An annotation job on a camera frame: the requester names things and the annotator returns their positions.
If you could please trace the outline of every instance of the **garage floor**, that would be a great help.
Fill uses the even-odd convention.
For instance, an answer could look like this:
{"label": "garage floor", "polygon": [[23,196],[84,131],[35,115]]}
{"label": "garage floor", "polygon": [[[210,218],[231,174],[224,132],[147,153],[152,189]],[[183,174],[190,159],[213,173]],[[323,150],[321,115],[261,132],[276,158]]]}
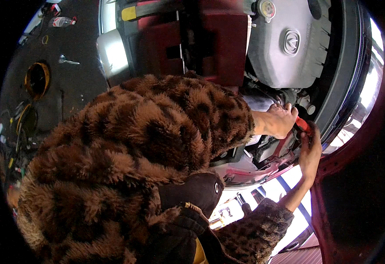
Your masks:
{"label": "garage floor", "polygon": [[[48,14],[32,32],[33,36],[15,51],[0,98],[0,113],[6,109],[13,113],[21,101],[29,98],[22,86],[26,70],[36,61],[46,61],[51,70],[50,87],[36,105],[37,129],[42,132],[78,112],[107,89],[96,50],[98,1],[62,1],[59,6],[62,8],[59,16],[76,16],[76,24],[65,28],[48,27],[53,16]],[[43,45],[45,35],[48,35],[48,41]],[[59,64],[62,53],[68,60],[80,64]]]}
{"label": "garage floor", "polygon": [[[108,88],[96,50],[98,29],[98,0],[69,1],[59,3],[61,17],[77,17],[75,25],[49,27],[53,13],[49,13],[28,37],[27,42],[17,47],[8,66],[0,95],[0,123],[6,142],[0,142],[0,176],[4,190],[23,176],[20,169],[36,153],[36,148],[50,131],[63,119],[79,112],[98,94]],[[42,44],[48,35],[46,44]],[[64,53],[68,60],[79,65],[59,64]],[[35,102],[38,115],[37,128],[30,138],[16,136],[16,122],[11,125],[16,107],[30,100],[23,81],[28,68],[37,61],[45,61],[50,67],[50,86],[42,99]],[[16,153],[16,145],[21,148]]]}

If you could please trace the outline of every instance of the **brass zipper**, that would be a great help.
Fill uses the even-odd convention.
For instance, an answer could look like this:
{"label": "brass zipper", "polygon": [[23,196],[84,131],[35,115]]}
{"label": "brass zipper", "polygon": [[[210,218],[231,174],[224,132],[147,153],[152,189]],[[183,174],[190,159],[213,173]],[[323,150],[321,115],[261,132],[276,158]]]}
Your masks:
{"label": "brass zipper", "polygon": [[[207,222],[208,224],[210,224],[210,222],[209,222],[209,220],[207,219],[207,217],[203,214],[203,211],[201,210],[201,208],[199,208],[199,207],[196,206],[195,204],[192,204],[192,203],[190,203],[190,202],[185,202],[185,208],[189,208],[189,209],[194,210],[195,212],[197,212],[197,213],[200,215],[201,218],[205,219],[206,222]],[[208,227],[208,229],[210,230],[210,233],[217,239],[217,242],[219,242],[221,251],[222,251],[223,255],[224,255],[226,258],[228,258],[228,259],[230,259],[231,261],[234,261],[234,262],[236,262],[236,263],[239,263],[239,264],[246,264],[245,262],[239,261],[239,260],[237,260],[236,258],[229,256],[229,255],[226,253],[226,251],[225,251],[225,249],[223,248],[223,246],[221,245],[221,242],[220,242],[219,238],[216,236],[215,233],[213,233],[213,230],[211,230],[210,226]]]}

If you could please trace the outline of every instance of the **red handle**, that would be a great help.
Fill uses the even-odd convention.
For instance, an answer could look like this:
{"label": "red handle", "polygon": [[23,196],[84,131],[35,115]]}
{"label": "red handle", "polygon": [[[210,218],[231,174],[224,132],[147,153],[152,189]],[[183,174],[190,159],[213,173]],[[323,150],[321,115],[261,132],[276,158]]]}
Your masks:
{"label": "red handle", "polygon": [[299,126],[305,133],[307,133],[307,135],[311,136],[312,134],[312,130],[311,130],[311,127],[307,124],[307,122],[300,118],[300,117],[297,117],[297,119],[295,120],[295,123],[297,124],[297,126]]}

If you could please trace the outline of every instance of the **fuzzy brown jacket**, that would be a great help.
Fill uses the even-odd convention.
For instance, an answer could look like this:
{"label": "fuzzy brown jacket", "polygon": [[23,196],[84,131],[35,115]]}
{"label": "fuzzy brown jacket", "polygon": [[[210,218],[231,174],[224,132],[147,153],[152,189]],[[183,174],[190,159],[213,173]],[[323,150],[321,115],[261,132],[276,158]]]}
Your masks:
{"label": "fuzzy brown jacket", "polygon": [[[44,263],[136,263],[152,230],[181,212],[162,209],[158,188],[205,172],[253,130],[240,97],[194,73],[129,80],[43,142],[22,180],[17,224]],[[265,263],[292,218],[264,199],[215,234],[232,257]]]}

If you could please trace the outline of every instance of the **plastic bottle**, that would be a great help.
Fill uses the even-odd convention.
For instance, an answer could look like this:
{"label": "plastic bottle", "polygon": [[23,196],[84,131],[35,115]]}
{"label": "plastic bottle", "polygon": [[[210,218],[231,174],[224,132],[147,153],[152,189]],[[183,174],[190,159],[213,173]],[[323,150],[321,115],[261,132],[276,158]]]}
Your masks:
{"label": "plastic bottle", "polygon": [[66,16],[53,17],[50,20],[49,27],[60,27],[65,28],[69,25],[74,25],[76,23],[76,18],[68,18]]}

